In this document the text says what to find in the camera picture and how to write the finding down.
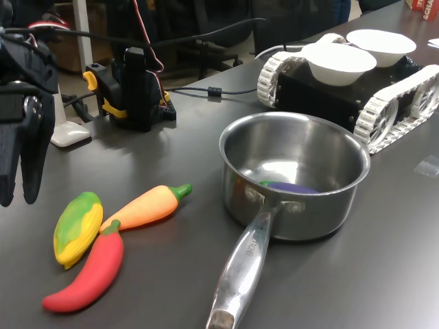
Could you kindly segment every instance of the toy vegetable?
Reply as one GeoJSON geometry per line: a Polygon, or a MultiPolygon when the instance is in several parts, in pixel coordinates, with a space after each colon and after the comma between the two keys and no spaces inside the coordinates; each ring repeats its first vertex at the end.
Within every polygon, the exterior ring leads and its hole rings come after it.
{"type": "Polygon", "coordinates": [[[54,232],[56,260],[73,266],[93,242],[104,218],[101,200],[93,192],[81,193],[62,213],[54,232]]]}
{"type": "Polygon", "coordinates": [[[157,186],[131,201],[113,216],[107,219],[99,229],[102,231],[115,218],[121,221],[119,230],[135,228],[151,223],[171,214],[178,206],[180,200],[192,191],[192,185],[185,184],[180,187],[157,186]]]}
{"type": "Polygon", "coordinates": [[[73,312],[93,303],[113,282],[122,263],[120,221],[113,220],[96,239],[84,268],[65,289],[43,299],[52,312],[73,312]]]}

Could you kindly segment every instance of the yellow clamp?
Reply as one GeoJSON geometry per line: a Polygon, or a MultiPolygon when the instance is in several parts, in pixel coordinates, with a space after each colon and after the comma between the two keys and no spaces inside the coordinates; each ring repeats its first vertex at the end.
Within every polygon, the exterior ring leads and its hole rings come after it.
{"type": "Polygon", "coordinates": [[[120,111],[116,108],[113,108],[105,98],[104,98],[104,105],[102,106],[102,108],[119,119],[124,119],[127,117],[126,110],[120,111]]]}
{"type": "Polygon", "coordinates": [[[97,90],[97,80],[96,80],[96,77],[93,73],[91,73],[90,71],[87,71],[87,72],[84,72],[82,74],[82,76],[84,77],[85,80],[87,80],[88,89],[90,91],[97,90]]]}
{"type": "MultiPolygon", "coordinates": [[[[165,91],[165,99],[166,101],[169,101],[169,93],[167,91],[165,91]]],[[[160,100],[160,105],[165,105],[165,102],[163,101],[163,99],[160,100]]]]}

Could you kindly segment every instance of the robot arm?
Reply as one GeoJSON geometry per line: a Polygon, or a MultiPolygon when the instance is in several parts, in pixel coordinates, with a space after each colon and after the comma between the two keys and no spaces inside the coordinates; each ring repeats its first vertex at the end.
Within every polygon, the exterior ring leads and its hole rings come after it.
{"type": "MultiPolygon", "coordinates": [[[[38,1],[43,10],[50,1],[38,1]]],[[[29,9],[33,1],[2,0],[0,13],[5,26],[13,18],[26,24],[19,8],[29,9]]],[[[21,157],[23,191],[27,203],[38,196],[47,147],[54,132],[55,113],[52,94],[58,92],[55,56],[43,42],[37,50],[25,37],[4,34],[0,29],[0,204],[13,198],[15,175],[21,157]]]]}

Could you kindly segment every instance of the stainless steel saucepan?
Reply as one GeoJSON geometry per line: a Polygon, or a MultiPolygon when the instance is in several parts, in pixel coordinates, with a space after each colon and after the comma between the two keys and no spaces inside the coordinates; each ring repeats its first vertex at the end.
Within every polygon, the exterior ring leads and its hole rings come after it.
{"type": "Polygon", "coordinates": [[[336,231],[370,168],[367,149],[344,128],[290,112],[250,115],[219,139],[229,213],[248,225],[221,274],[206,329],[234,329],[250,303],[270,236],[306,241],[336,231]],[[260,181],[315,191],[281,191],[260,181]]]}

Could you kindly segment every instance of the orange carrot toy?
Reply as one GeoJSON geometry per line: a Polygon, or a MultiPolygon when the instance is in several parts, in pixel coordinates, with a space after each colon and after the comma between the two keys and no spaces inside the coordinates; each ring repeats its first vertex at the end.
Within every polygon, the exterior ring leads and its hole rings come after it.
{"type": "Polygon", "coordinates": [[[180,187],[157,186],[131,201],[113,216],[107,219],[99,229],[109,226],[113,219],[121,222],[120,230],[135,228],[143,224],[162,219],[177,209],[178,203],[192,192],[192,185],[180,187]]]}

